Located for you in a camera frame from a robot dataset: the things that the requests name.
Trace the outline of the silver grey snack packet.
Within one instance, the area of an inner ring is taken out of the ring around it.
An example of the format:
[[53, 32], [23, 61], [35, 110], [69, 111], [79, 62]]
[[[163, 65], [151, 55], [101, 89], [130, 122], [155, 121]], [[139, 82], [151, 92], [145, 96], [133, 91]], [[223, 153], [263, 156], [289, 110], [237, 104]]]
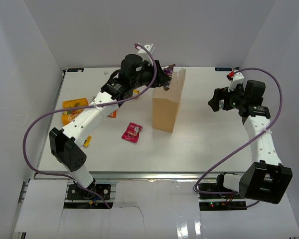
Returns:
[[219, 109], [220, 109], [220, 110], [225, 110], [225, 104], [224, 104], [224, 101], [223, 101], [223, 100], [220, 100], [220, 101], [219, 101]]

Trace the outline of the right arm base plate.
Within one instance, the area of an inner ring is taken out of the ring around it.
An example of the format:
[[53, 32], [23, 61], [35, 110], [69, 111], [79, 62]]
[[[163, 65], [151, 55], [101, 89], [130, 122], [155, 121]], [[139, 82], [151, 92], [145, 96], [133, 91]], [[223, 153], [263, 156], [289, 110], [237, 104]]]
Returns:
[[239, 195], [214, 195], [199, 193], [201, 212], [245, 210], [245, 199]]

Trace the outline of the purple brown candy packet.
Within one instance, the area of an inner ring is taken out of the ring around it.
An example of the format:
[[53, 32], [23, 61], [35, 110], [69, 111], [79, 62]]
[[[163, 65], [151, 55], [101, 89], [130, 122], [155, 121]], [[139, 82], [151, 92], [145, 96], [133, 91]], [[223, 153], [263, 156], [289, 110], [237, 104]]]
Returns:
[[172, 75], [167, 75], [169, 77], [169, 80], [171, 80], [172, 82]]

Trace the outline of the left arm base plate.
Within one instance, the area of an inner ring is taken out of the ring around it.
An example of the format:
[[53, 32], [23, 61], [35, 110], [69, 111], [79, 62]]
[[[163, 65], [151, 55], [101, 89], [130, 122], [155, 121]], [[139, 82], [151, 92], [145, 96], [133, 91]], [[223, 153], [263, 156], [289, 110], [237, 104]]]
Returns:
[[[104, 200], [110, 199], [111, 185], [110, 184], [96, 184], [90, 191], [99, 194]], [[81, 189], [76, 184], [69, 184], [66, 194], [67, 200], [100, 200], [95, 194]]]

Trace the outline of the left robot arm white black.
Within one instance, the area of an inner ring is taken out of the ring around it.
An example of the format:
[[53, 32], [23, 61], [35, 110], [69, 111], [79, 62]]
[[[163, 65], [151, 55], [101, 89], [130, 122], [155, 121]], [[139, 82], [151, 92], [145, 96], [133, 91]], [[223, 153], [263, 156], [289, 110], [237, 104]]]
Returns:
[[85, 165], [87, 156], [81, 150], [87, 136], [117, 110], [123, 100], [130, 98], [134, 89], [142, 86], [162, 87], [168, 81], [169, 76], [158, 60], [151, 64], [139, 55], [127, 55], [120, 68], [114, 71], [101, 87], [89, 108], [84, 109], [62, 129], [54, 127], [49, 132], [52, 155], [63, 164], [80, 186], [90, 190], [95, 180]]

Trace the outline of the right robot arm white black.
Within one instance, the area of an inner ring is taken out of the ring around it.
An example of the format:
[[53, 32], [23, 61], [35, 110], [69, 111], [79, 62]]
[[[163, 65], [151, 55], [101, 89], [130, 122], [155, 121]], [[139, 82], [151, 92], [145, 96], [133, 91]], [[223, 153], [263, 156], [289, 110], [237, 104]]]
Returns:
[[222, 173], [217, 178], [219, 189], [234, 191], [241, 198], [278, 204], [293, 176], [292, 170], [283, 166], [276, 152], [270, 125], [270, 111], [262, 105], [266, 85], [248, 80], [244, 86], [217, 88], [208, 102], [213, 111], [219, 103], [228, 111], [237, 109], [251, 141], [252, 164], [243, 175]]

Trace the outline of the magenta candy packet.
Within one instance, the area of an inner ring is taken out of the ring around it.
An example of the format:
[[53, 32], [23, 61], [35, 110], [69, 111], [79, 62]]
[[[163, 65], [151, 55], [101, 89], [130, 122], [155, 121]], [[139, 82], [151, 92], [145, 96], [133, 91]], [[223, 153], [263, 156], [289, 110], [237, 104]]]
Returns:
[[132, 143], [137, 143], [142, 129], [143, 127], [141, 125], [131, 122], [129, 123], [126, 131], [123, 133], [122, 139]]

